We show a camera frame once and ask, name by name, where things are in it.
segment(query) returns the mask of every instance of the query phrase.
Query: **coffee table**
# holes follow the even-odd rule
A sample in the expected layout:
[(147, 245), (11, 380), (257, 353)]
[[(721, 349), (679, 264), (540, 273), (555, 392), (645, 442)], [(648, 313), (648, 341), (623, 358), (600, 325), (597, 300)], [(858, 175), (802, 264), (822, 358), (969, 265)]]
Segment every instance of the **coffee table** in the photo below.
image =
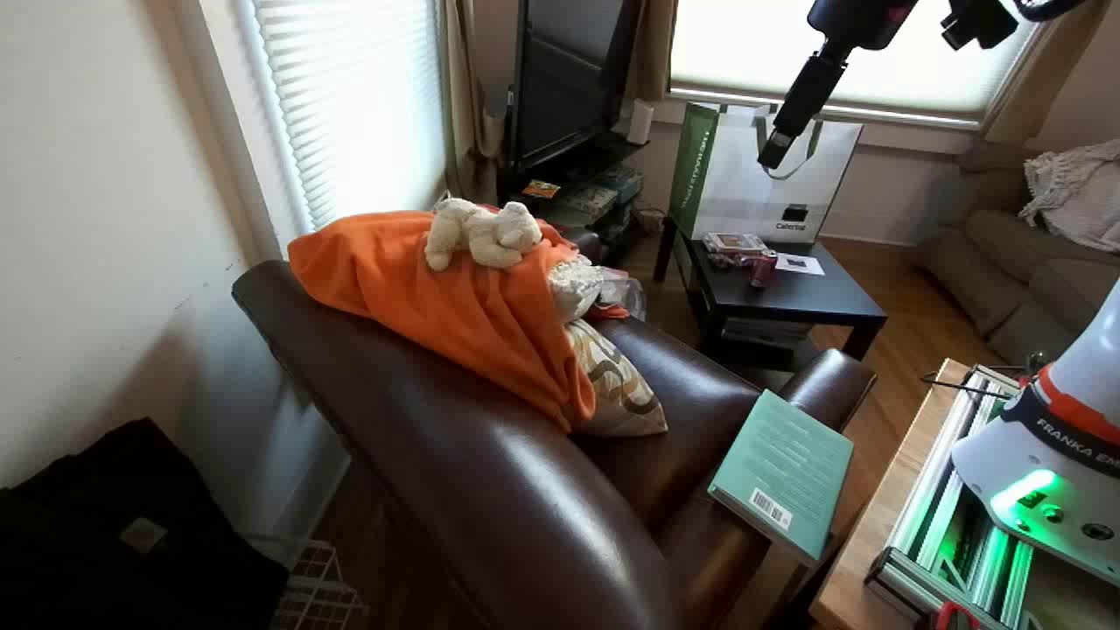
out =
[(749, 287), (749, 271), (718, 271), (708, 264), (701, 241), (679, 237), (684, 255), (684, 289), (701, 318), (701, 349), (721, 360), (745, 360), (757, 367), (792, 367), (805, 353), (812, 325), (845, 325), (842, 353), (864, 358), (873, 343), (885, 313), (864, 287), (816, 241), (796, 250), (822, 265), (812, 273), (774, 273), (766, 287)]

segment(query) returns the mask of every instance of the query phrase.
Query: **green book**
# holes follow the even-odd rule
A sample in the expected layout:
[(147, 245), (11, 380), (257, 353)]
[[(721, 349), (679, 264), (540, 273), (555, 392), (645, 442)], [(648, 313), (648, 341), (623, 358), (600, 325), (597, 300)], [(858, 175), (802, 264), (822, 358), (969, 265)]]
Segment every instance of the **green book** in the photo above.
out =
[(669, 195), (669, 213), (679, 233), (684, 237), (693, 237), (693, 226), (701, 218), (701, 191), (708, 183), (708, 161), (711, 161), (718, 126), (721, 126), (721, 108), (697, 105), (697, 101), (684, 105), (684, 121), (679, 131), (679, 148), (674, 148), (672, 195)]
[(849, 442), (788, 400), (763, 392), (733, 435), (708, 495), (817, 563), (849, 465)]

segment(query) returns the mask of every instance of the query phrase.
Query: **curtain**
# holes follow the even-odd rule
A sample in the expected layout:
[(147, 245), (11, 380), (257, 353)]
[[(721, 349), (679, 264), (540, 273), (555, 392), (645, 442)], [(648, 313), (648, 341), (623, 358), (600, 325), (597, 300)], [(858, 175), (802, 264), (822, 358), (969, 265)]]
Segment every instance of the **curtain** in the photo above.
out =
[(625, 97), (662, 101), (672, 87), (672, 31), (679, 0), (640, 0)]
[(448, 190), (477, 204), (497, 204), (502, 87), (515, 76), (515, 38), (497, 29), (509, 7), (499, 2), (502, 0), (444, 0)]
[(1106, 9), (1110, 0), (1083, 0), (1080, 7), (1051, 22), (1051, 31), (1044, 34), (1036, 52), (1025, 58), (1023, 73), (1012, 79), (1009, 96), (994, 108), (984, 143), (1023, 148), (1044, 131), (1054, 97), (1076, 68)]

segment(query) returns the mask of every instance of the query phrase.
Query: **paper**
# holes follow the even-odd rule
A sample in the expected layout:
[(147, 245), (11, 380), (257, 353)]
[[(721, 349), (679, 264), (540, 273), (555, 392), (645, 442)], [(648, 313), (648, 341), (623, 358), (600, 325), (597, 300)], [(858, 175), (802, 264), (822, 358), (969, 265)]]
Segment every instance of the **paper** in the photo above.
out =
[(822, 276), (827, 271), (817, 265), (817, 258), (812, 255), (777, 255), (777, 265), (780, 273), (805, 273), (805, 276)]
[(802, 133), (780, 167), (793, 175), (774, 178), (758, 164), (758, 126), (774, 126), (770, 112), (730, 105), (697, 115), (697, 108), (701, 105), (689, 105), (689, 115), (708, 133), (693, 133), (689, 140), (697, 148), (683, 149), (679, 159), (697, 161), (683, 164), (674, 175), (674, 187), (689, 190), (689, 195), (679, 199), (679, 226), (689, 237), (701, 237), (708, 230), (751, 230), (763, 241), (816, 241), (849, 164), (861, 121), (827, 121), (812, 159), (812, 133)]

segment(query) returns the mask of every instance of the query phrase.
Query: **white plush toy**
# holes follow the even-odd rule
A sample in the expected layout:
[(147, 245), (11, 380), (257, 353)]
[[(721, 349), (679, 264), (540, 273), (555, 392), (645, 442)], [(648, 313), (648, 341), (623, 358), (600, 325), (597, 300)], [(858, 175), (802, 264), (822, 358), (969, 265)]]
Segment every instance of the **white plush toy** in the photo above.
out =
[(453, 250), (465, 245), (473, 264), (507, 271), (540, 237), (542, 230), (523, 204), (502, 204), (499, 213), (488, 213), (479, 204), (448, 195), (431, 220), (423, 258), (428, 271), (448, 271)]

